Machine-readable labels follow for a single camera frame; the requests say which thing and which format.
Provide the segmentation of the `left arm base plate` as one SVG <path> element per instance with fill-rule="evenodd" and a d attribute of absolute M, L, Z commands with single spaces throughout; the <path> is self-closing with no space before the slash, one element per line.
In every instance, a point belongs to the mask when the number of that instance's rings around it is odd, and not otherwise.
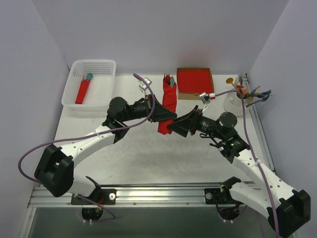
<path fill-rule="evenodd" d="M 91 195 L 86 197 L 87 199 L 98 203 L 100 205 L 114 205 L 116 200 L 117 190 L 114 188 L 99 188 L 95 189 Z M 78 196 L 72 195 L 71 205 L 90 205 L 91 203 L 79 198 Z"/>

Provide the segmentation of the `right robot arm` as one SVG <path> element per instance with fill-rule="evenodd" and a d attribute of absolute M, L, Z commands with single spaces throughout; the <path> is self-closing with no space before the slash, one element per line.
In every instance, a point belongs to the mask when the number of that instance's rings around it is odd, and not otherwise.
<path fill-rule="evenodd" d="M 186 137 L 197 131 L 218 139 L 212 144 L 227 161 L 240 169 L 254 182 L 254 190 L 237 177 L 231 177 L 220 185 L 222 201 L 241 202 L 264 216 L 270 226 L 282 238 L 291 236 L 311 219 L 311 197 L 305 190 L 297 191 L 280 179 L 258 159 L 251 146 L 235 130 L 237 117 L 222 113 L 217 120 L 203 116 L 195 107 L 190 113 L 175 119 L 168 125 L 171 131 Z"/>

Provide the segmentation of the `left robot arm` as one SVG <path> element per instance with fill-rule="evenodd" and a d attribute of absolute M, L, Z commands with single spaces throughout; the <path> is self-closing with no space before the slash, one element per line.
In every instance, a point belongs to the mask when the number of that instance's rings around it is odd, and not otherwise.
<path fill-rule="evenodd" d="M 76 176 L 76 166 L 98 150 L 121 140 L 129 130 L 126 121 L 145 118 L 162 122 L 176 117 L 175 112 L 150 95 L 132 105 L 122 97 L 115 97 L 109 104 L 106 120 L 85 139 L 46 147 L 34 176 L 54 197 L 69 192 L 82 195 L 87 203 L 94 204 L 100 199 L 100 186 L 89 176 Z"/>

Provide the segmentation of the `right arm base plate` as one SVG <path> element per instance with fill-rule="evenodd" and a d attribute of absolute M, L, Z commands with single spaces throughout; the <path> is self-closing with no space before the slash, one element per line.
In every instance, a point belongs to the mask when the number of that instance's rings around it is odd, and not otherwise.
<path fill-rule="evenodd" d="M 222 196 L 219 188 L 205 188 L 205 203 L 209 205 L 215 204 L 233 204 L 232 200 Z"/>

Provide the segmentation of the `red paper napkin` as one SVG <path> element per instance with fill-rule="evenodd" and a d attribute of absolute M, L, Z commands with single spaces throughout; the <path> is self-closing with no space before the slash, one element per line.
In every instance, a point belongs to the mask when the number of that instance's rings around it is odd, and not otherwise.
<path fill-rule="evenodd" d="M 167 83 L 163 81 L 163 98 L 162 98 L 162 105 L 164 108 L 168 109 L 169 111 L 176 113 L 176 106 L 177 106 L 177 84 L 175 83 L 174 87 L 170 87 Z M 158 133 L 163 135 L 171 134 L 172 131 L 167 128 L 168 125 L 172 124 L 174 119 L 169 119 L 166 121 L 162 121 L 158 124 Z"/>

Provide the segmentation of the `white plastic perforated basket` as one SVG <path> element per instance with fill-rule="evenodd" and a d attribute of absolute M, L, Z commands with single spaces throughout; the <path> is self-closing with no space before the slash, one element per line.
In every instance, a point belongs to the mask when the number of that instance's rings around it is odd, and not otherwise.
<path fill-rule="evenodd" d="M 109 59 L 82 59 L 73 63 L 61 103 L 64 107 L 80 111 L 104 111 L 112 99 L 116 62 Z M 82 104 L 75 104 L 82 80 L 93 74 Z"/>

